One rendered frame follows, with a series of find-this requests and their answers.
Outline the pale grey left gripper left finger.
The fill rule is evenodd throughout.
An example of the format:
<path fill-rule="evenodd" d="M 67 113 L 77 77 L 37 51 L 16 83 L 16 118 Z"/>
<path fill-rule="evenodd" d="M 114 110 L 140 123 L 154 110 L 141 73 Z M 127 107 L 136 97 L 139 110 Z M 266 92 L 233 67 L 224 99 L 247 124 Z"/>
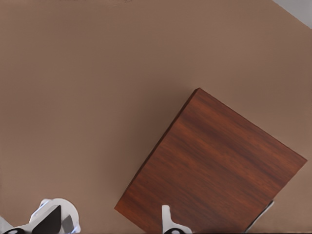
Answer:
<path fill-rule="evenodd" d="M 29 222 L 13 226 L 1 218 L 1 234 L 77 234 L 81 232 L 75 206 L 66 199 L 43 199 Z"/>

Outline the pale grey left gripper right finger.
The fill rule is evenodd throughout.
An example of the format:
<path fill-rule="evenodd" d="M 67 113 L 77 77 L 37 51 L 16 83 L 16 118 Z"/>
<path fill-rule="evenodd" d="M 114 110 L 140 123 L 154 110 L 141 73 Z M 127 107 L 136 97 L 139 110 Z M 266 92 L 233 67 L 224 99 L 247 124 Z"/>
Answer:
<path fill-rule="evenodd" d="M 173 222 L 169 205 L 162 205 L 162 233 L 163 234 L 192 234 L 192 230 L 184 225 Z"/>

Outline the dark brown wooden board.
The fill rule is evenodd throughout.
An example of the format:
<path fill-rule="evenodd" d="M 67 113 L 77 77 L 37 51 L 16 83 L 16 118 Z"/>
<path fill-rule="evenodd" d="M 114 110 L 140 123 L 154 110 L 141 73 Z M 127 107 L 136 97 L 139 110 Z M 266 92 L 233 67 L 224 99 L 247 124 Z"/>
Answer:
<path fill-rule="evenodd" d="M 144 161 L 115 210 L 149 234 L 161 207 L 195 233 L 242 233 L 306 159 L 196 89 Z"/>

